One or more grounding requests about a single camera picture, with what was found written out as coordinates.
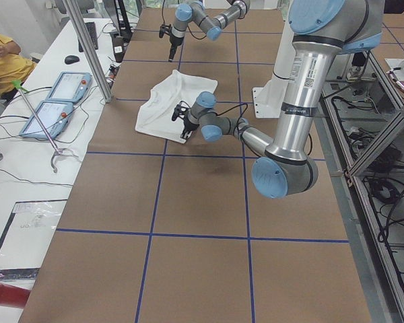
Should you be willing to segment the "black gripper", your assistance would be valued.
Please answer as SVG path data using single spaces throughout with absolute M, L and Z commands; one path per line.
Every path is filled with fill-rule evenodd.
M 185 114 L 184 118 L 184 130 L 181 134 L 182 139 L 190 139 L 193 131 L 197 130 L 199 127 L 199 121 L 191 114 Z
M 169 58 L 168 58 L 169 63 L 171 63 L 173 61 L 176 51 L 177 51 L 178 47 L 182 45 L 183 40 L 184 40 L 183 37 L 176 37 L 174 35 L 170 36 L 171 47 L 170 47 L 170 54 L 169 54 Z

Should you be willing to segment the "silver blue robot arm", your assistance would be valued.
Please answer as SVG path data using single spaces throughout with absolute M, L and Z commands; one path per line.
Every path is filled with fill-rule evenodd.
M 179 4 L 175 11 L 173 24 L 162 24 L 159 31 L 160 38 L 165 34 L 170 37 L 171 47 L 168 61 L 172 62 L 178 47 L 183 43 L 186 29 L 191 22 L 194 22 L 208 39 L 217 40 L 226 26 L 235 20 L 243 19 L 250 10 L 250 1 L 247 0 L 228 1 L 228 3 L 230 7 L 215 17 L 209 17 L 200 1 Z
M 288 21 L 296 54 L 285 89 L 274 137 L 249 125 L 244 118 L 220 116 L 216 98 L 201 92 L 190 108 L 175 108 L 173 118 L 184 123 L 182 139 L 200 130 L 214 142 L 232 135 L 258 155 L 252 182 L 270 199 L 301 193 L 318 178 L 315 162 L 304 147 L 329 69 L 337 55 L 377 47 L 382 31 L 383 1 L 294 1 Z

